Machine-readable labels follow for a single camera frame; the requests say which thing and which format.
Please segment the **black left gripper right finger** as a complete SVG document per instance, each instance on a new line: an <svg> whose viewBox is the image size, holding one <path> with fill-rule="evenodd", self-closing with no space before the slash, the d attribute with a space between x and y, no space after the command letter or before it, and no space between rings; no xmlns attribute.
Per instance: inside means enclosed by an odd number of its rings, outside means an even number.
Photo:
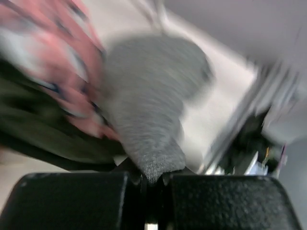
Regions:
<svg viewBox="0 0 307 230"><path fill-rule="evenodd" d="M299 230L288 195L267 176L171 177L165 230Z"/></svg>

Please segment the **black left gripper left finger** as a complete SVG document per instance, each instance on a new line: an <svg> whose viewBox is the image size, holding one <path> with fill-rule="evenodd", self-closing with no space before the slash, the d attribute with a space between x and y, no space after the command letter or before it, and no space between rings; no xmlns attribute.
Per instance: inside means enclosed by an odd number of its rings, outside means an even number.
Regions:
<svg viewBox="0 0 307 230"><path fill-rule="evenodd" d="M126 173L31 173L13 187L2 230L132 230Z"/></svg>

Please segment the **olive green shorts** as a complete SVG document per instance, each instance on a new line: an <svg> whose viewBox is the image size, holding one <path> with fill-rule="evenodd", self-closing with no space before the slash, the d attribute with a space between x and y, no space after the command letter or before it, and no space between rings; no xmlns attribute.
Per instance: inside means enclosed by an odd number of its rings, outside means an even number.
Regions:
<svg viewBox="0 0 307 230"><path fill-rule="evenodd" d="M10 62L0 60L0 143L68 171L110 171L122 145L72 125L58 103Z"/></svg>

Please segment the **grey shorts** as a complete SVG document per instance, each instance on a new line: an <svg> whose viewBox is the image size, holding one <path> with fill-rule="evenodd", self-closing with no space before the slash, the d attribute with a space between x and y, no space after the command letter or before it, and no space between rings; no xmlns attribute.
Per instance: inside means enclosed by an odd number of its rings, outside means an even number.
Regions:
<svg viewBox="0 0 307 230"><path fill-rule="evenodd" d="M119 40L111 47L101 107L149 183L185 168L186 158L177 143L184 104L211 78L205 53L183 37L147 34Z"/></svg>

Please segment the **pink shark print shorts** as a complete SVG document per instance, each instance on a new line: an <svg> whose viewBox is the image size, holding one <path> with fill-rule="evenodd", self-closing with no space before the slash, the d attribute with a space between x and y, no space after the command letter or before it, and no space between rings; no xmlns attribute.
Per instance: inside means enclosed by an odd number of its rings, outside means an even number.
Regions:
<svg viewBox="0 0 307 230"><path fill-rule="evenodd" d="M50 94L68 120L96 137L118 139L97 106L104 49L80 0L3 0L1 47Z"/></svg>

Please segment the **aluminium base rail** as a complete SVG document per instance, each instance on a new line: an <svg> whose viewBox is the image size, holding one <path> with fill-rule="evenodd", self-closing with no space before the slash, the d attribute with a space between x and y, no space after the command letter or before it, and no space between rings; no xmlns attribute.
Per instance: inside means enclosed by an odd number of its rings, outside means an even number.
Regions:
<svg viewBox="0 0 307 230"><path fill-rule="evenodd" d="M281 64L261 67L196 173L216 174L222 169L225 174L244 174L258 156L267 158L266 149L282 147L280 141L264 137L261 131L269 111L289 103L299 80L298 72Z"/></svg>

